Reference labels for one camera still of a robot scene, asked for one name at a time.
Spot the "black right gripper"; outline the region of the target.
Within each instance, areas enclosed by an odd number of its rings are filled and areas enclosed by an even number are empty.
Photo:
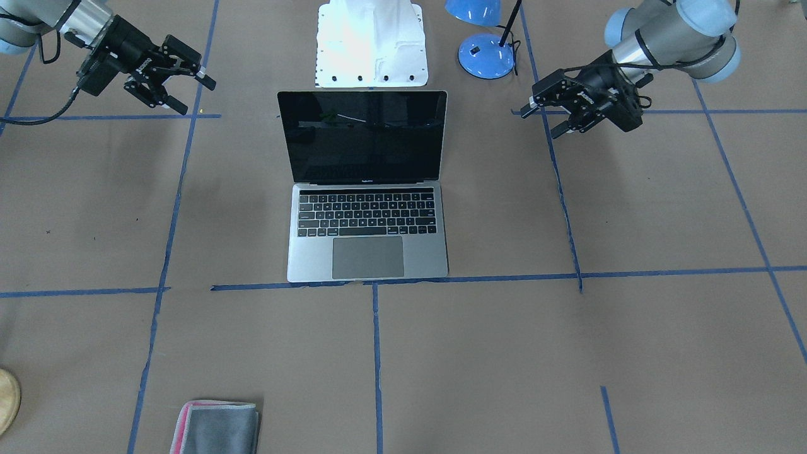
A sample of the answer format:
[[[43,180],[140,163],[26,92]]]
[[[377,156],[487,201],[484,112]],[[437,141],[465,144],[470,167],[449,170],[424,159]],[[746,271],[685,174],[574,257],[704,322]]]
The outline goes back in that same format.
[[[140,29],[115,15],[77,72],[78,89],[98,96],[118,74],[127,75],[124,89],[141,103],[169,108],[179,115],[186,115],[189,108],[165,89],[170,78],[191,77],[207,90],[217,85],[202,70],[201,54],[185,42],[167,35],[162,44],[154,44]]]

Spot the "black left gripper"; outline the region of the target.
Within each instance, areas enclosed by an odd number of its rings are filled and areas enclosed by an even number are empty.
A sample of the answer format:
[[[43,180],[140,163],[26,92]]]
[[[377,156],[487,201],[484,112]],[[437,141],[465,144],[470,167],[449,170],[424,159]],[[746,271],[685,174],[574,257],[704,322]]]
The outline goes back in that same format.
[[[609,120],[623,132],[642,125],[643,111],[651,106],[638,90],[653,81],[654,75],[640,69],[634,77],[625,75],[625,66],[613,60],[608,51],[585,66],[557,69],[533,84],[533,101],[522,106],[522,119],[544,107],[562,107],[567,120],[553,127],[557,140],[569,132],[585,133]]]

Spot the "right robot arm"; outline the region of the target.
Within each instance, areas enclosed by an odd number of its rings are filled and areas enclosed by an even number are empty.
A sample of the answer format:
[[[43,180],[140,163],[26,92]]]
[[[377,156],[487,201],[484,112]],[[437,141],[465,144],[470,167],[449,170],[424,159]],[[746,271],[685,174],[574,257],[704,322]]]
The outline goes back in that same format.
[[[88,50],[77,72],[64,109],[79,92],[98,96],[119,75],[124,89],[148,107],[165,107],[185,115],[188,107],[165,89],[175,76],[187,76],[208,90],[216,81],[207,74],[202,56],[173,35],[162,44],[115,14],[104,1],[3,1],[2,52],[22,54],[55,32],[63,40]]]

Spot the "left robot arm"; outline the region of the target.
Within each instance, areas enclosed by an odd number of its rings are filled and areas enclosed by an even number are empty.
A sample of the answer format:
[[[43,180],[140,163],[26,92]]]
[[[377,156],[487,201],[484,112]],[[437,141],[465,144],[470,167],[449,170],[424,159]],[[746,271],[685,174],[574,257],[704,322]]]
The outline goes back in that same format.
[[[741,47],[734,37],[738,7],[726,1],[644,1],[615,11],[603,40],[607,51],[584,66],[557,69],[533,84],[520,115],[561,107],[567,118],[553,138],[588,132],[603,120],[630,132],[651,106],[640,89],[657,72],[680,70],[694,81],[718,83],[738,68]]]

